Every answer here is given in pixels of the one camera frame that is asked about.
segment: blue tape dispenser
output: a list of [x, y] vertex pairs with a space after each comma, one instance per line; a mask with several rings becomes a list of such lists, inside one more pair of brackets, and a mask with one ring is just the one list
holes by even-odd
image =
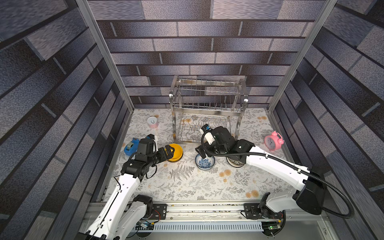
[[137, 147], [139, 146], [140, 140], [137, 138], [132, 138], [132, 141], [127, 144], [127, 146], [124, 148], [124, 153], [129, 157], [134, 152], [137, 151]]

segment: mounting plate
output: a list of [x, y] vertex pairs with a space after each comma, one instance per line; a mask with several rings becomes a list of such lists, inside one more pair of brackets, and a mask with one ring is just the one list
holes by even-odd
[[151, 220], [158, 220], [159, 219], [159, 215], [157, 214], [156, 211], [159, 212], [160, 214], [160, 219], [164, 220], [167, 216], [167, 204], [154, 204], [153, 205], [153, 214], [148, 218], [148, 219], [151, 219]]
[[244, 215], [247, 219], [257, 220], [261, 217], [258, 203], [244, 204]]

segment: metal frame post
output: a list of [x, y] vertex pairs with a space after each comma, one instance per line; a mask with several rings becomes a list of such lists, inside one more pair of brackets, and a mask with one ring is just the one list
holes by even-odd
[[129, 97], [127, 90], [125, 89], [124, 83], [121, 79], [121, 76], [119, 74], [118, 68], [116, 67], [115, 62], [112, 59], [111, 52], [108, 49], [107, 43], [104, 40], [103, 35], [101, 34], [99, 25], [96, 22], [95, 17], [93, 16], [93, 13], [91, 11], [91, 8], [88, 4], [87, 0], [76, 0], [77, 5], [79, 6], [80, 12], [83, 15], [85, 22], [87, 23], [89, 30], [92, 33], [93, 38], [95, 39], [97, 46], [100, 49], [101, 54], [103, 55], [103, 58], [105, 62], [107, 63], [107, 66], [112, 74], [113, 79], [115, 80], [120, 93], [124, 99], [124, 102], [127, 104], [127, 107], [129, 111], [132, 113], [134, 110], [133, 103], [131, 101], [131, 98]]
[[321, 27], [323, 26], [325, 20], [328, 18], [329, 14], [331, 13], [333, 7], [335, 6], [337, 0], [327, 0], [322, 9], [320, 10], [320, 14], [315, 20], [311, 31], [309, 32], [308, 36], [305, 38], [300, 50], [297, 52], [295, 58], [293, 59], [293, 62], [288, 69], [287, 73], [285, 74], [283, 80], [281, 81], [281, 84], [277, 88], [275, 94], [272, 97], [272, 100], [270, 104], [268, 105], [268, 114], [271, 114], [273, 110], [275, 109], [277, 103], [279, 102], [281, 96], [283, 95], [285, 88], [287, 87], [289, 81], [293, 77], [293, 75], [296, 72], [297, 67], [303, 60], [305, 54], [307, 53], [308, 49], [313, 43], [313, 40], [319, 33]]

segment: wire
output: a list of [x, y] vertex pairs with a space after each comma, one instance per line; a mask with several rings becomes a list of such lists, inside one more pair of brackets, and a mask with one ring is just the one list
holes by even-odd
[[156, 210], [154, 210], [155, 212], [157, 212], [157, 214], [159, 215], [159, 219], [156, 221], [156, 222], [154, 222], [154, 223], [157, 223], [157, 222], [159, 222], [160, 221], [160, 219], [161, 219], [161, 216], [160, 216], [160, 213], [158, 212], [158, 211], [156, 211]]
[[121, 190], [121, 185], [120, 185], [119, 181], [116, 179], [116, 177], [118, 177], [118, 176], [115, 176], [113, 178], [117, 181], [117, 183], [119, 184], [119, 190]]
[[245, 212], [245, 211], [244, 211], [244, 210], [241, 210], [241, 211], [240, 211], [240, 214], [243, 215], [245, 218], [247, 218], [247, 217], [243, 214], [243, 212]]
[[274, 235], [278, 234], [283, 229], [283, 227], [285, 226], [285, 222], [286, 222], [285, 210], [283, 210], [283, 215], [284, 215], [284, 221], [281, 224], [280, 228], [275, 233], [271, 232], [271, 235], [269, 235], [269, 236], [267, 235], [268, 237], [274, 237]]
[[129, 156], [128, 161], [131, 160], [131, 159], [133, 158], [133, 156], [136, 155], [136, 153], [137, 153], [137, 152], [132, 153], [132, 154]]
[[151, 177], [153, 177], [156, 174], [156, 172], [157, 172], [157, 165], [155, 165], [155, 167], [156, 167], [156, 170], [155, 170], [155, 173], [152, 174], [152, 176], [148, 177], [148, 173], [145, 174], [145, 177], [147, 179], [150, 179]]
[[93, 236], [95, 236], [97, 230], [99, 230], [99, 228], [96, 229], [96, 231], [93, 233], [93, 235], [91, 236], [91, 238], [89, 240], [92, 240], [92, 238], [93, 238]]
[[149, 223], [149, 227], [152, 227], [152, 223], [151, 222], [149, 222], [149, 221], [147, 221], [147, 220], [144, 220], [144, 221], [146, 221], [147, 223]]
[[[137, 226], [137, 224], [136, 224], [136, 226]], [[134, 235], [136, 235], [136, 234], [137, 234], [137, 232], [139, 231], [139, 229], [140, 229], [140, 226], [139, 226], [139, 228], [137, 229], [137, 231], [135, 232], [135, 234], [134, 234]], [[127, 238], [131, 238], [131, 237], [133, 237], [134, 235], [132, 235], [132, 236], [130, 236], [130, 237], [128, 237], [128, 236], [127, 236]]]
[[[209, 154], [209, 155], [213, 155], [213, 156], [217, 156], [217, 157], [229, 157], [229, 156], [242, 156], [242, 155], [256, 155], [256, 156], [262, 156], [262, 157], [265, 157], [265, 158], [270, 158], [270, 159], [273, 159], [275, 161], [278, 161], [296, 171], [299, 170], [298, 167], [290, 164], [289, 162], [287, 161], [284, 161], [278, 157], [275, 157], [275, 156], [271, 156], [271, 155], [266, 155], [265, 153], [262, 153], [262, 152], [238, 152], [238, 153], [226, 153], [226, 154], [221, 154], [221, 153], [216, 153], [216, 152], [211, 152], [209, 151], [205, 145], [204, 145], [204, 137], [205, 135], [209, 133], [208, 131], [203, 133], [203, 135], [201, 136], [201, 146], [203, 147], [204, 151]], [[320, 177], [314, 175], [314, 174], [311, 174], [311, 173], [308, 173], [306, 171], [301, 171], [300, 170], [300, 173], [303, 173], [304, 175], [307, 175], [308, 177], [314, 179], [314, 180], [317, 180], [325, 185], [327, 185], [330, 189], [332, 189], [335, 193], [337, 193], [341, 199], [345, 202], [345, 204], [347, 205], [347, 208], [348, 208], [348, 213], [347, 214], [342, 214], [342, 213], [338, 213], [338, 212], [334, 212], [326, 207], [323, 207], [323, 211], [325, 212], [328, 212], [330, 214], [333, 214], [335, 216], [338, 216], [338, 217], [341, 217], [341, 218], [351, 218], [354, 216], [354, 209], [353, 209], [353, 206], [351, 204], [351, 202], [349, 201], [349, 199], [339, 190], [337, 189], [335, 186], [333, 186], [332, 184], [328, 183], [327, 181], [321, 179]]]

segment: pink cup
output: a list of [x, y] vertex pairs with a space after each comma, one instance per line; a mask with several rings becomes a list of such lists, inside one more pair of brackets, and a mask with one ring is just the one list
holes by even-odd
[[150, 128], [157, 128], [158, 125], [159, 125], [159, 122], [157, 121], [157, 118], [156, 117], [149, 117], [147, 119], [147, 124]]

